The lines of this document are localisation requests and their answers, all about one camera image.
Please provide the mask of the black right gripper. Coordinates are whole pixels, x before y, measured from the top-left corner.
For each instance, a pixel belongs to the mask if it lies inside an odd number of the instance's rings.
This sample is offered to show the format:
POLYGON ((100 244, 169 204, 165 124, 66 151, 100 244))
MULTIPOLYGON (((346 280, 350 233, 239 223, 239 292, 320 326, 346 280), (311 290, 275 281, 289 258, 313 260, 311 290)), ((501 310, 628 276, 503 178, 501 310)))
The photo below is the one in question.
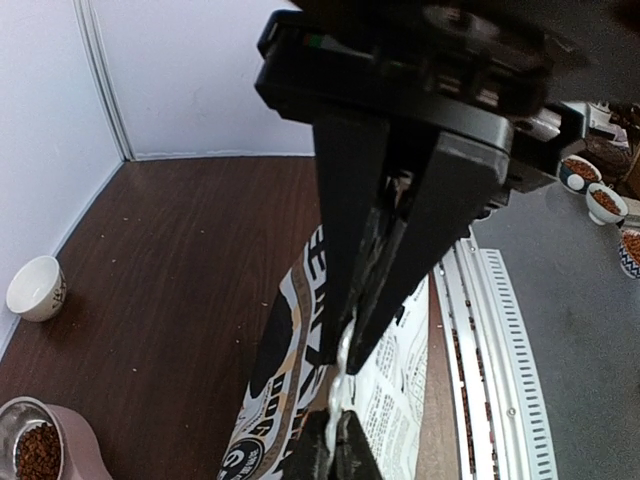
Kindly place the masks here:
POLYGON ((566 104, 509 118, 460 102, 425 89, 416 65, 380 64, 300 11, 275 11, 258 49, 258 94, 312 127, 325 220, 473 220, 549 184, 584 143, 585 117, 566 104))

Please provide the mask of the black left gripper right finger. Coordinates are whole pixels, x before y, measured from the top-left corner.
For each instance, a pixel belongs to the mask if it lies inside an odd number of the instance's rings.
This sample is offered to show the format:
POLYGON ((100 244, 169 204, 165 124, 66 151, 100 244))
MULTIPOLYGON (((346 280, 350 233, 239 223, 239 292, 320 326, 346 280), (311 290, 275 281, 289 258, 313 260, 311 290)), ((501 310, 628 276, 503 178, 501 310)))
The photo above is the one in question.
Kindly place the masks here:
POLYGON ((358 416, 344 411, 338 423, 332 478, 336 480, 382 480, 358 416))

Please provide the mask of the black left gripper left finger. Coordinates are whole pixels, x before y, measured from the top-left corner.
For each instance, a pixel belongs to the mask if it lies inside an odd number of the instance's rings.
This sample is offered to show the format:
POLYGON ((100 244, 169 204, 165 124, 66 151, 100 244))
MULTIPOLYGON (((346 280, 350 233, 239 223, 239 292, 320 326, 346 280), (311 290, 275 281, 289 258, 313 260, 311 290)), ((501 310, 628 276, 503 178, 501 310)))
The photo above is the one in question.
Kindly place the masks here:
POLYGON ((313 411, 300 435, 297 446, 283 461, 285 480, 328 480, 331 478, 329 450, 325 430, 329 414, 326 410, 313 411))

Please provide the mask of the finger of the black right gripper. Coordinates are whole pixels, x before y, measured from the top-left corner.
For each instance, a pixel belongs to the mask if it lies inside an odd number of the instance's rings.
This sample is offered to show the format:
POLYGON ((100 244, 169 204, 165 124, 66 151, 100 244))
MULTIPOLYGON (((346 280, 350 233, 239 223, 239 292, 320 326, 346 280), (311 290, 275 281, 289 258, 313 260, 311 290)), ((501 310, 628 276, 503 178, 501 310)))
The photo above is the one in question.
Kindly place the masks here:
POLYGON ((357 303, 347 372, 361 370, 405 298, 503 186, 509 155, 442 133, 402 202, 357 303))
POLYGON ((351 300, 362 285, 369 214, 379 194, 389 124, 381 119, 327 114, 313 136, 326 267, 321 330, 325 364, 336 362, 351 300))

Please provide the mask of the pet food bag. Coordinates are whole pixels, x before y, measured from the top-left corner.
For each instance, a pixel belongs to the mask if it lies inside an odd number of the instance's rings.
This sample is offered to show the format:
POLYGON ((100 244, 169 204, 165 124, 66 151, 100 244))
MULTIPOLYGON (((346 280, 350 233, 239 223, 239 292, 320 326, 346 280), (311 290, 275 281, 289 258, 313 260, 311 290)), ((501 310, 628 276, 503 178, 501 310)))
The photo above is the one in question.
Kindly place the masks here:
MULTIPOLYGON (((335 371, 320 360, 325 318, 324 234, 316 229, 273 301, 220 479, 280 479, 335 371)), ((341 405, 356 412, 385 479, 417 476, 428 359, 429 281, 404 300, 341 405)))

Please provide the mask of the pink double pet feeder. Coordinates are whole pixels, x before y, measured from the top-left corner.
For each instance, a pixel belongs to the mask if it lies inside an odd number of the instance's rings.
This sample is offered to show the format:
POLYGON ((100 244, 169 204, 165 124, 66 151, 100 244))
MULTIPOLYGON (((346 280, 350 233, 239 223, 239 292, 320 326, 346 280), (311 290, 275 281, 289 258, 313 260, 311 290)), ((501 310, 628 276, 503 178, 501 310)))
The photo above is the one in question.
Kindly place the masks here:
POLYGON ((61 470, 58 478, 112 480, 88 421, 66 407, 53 404, 46 404, 45 407, 60 437, 61 470))

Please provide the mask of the blue patterned bowl outside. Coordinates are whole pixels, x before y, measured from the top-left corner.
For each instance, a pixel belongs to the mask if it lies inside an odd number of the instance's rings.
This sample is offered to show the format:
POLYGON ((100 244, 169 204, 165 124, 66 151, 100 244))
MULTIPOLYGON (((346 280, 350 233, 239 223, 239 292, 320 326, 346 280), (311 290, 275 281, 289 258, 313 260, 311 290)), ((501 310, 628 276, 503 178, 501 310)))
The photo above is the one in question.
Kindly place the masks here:
POLYGON ((580 195, 585 195, 591 184, 602 182, 600 171, 578 155, 571 155, 561 161, 558 178, 566 190, 580 195))

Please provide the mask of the white kibble bowl outside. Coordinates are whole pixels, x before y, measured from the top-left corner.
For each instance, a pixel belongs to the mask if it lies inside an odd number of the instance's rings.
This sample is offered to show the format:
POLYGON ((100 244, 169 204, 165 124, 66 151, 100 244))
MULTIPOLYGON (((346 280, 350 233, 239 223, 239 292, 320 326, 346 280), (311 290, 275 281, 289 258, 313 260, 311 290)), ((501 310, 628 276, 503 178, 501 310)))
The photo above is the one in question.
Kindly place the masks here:
POLYGON ((585 198, 589 218, 596 225, 618 224, 629 213, 628 205, 622 197, 603 184, 591 183, 585 198))

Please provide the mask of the blue striped bowl outside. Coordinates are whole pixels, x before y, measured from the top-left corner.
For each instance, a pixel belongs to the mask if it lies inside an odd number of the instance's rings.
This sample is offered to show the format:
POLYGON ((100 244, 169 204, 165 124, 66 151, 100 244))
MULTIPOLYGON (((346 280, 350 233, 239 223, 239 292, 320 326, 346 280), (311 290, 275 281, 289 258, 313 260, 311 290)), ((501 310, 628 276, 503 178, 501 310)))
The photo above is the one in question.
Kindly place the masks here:
POLYGON ((620 265, 623 272, 632 279, 640 278, 640 236, 639 232, 624 229, 618 247, 620 265))

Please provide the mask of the brown kibble pellets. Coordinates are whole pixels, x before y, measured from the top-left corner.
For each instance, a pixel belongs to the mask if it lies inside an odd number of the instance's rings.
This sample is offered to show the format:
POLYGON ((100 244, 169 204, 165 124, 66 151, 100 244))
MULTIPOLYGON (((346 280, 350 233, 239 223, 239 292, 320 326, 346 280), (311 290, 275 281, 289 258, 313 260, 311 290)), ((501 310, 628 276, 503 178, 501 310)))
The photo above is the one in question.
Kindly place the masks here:
POLYGON ((61 463, 61 443, 53 425, 42 423, 20 437, 16 454, 18 479, 57 480, 61 463))

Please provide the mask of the rear steel feeder bowl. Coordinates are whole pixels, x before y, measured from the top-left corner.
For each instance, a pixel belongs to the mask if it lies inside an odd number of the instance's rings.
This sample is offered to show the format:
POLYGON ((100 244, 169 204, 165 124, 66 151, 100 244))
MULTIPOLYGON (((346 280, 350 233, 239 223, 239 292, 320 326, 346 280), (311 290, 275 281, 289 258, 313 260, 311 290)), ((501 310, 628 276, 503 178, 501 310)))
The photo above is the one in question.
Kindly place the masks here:
POLYGON ((49 407, 26 396, 1 407, 2 479, 61 479, 64 463, 61 427, 49 407))

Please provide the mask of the white floral ceramic bowl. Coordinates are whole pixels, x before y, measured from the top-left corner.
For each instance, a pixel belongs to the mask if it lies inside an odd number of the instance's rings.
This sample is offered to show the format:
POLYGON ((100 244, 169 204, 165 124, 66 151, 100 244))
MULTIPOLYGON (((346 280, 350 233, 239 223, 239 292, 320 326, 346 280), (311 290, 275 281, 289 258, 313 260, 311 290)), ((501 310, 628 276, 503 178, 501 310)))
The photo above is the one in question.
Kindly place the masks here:
POLYGON ((5 299, 13 314, 22 320, 41 323, 61 311, 66 295, 66 279, 58 260, 52 256, 39 256, 15 274, 5 299))

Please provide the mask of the front aluminium rail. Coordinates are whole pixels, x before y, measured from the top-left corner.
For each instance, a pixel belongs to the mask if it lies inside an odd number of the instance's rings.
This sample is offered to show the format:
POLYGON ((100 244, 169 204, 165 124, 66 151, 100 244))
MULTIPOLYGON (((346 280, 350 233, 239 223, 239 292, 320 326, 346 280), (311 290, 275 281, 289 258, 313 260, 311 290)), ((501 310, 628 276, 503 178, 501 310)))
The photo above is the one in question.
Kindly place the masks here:
POLYGON ((502 255, 475 237, 434 268, 462 479, 555 479, 533 351, 502 255))

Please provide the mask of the right aluminium frame post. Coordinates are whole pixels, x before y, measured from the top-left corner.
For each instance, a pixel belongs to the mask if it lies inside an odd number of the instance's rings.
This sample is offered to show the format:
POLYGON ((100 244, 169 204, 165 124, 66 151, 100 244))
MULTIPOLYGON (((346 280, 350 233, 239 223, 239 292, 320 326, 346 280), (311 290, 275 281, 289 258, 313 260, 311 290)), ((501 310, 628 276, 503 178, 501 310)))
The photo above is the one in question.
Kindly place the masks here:
POLYGON ((123 115, 118 105, 109 73, 98 17, 93 2, 89 0, 74 0, 73 4, 90 71, 116 149, 123 161, 134 161, 136 157, 133 145, 126 131, 123 115))

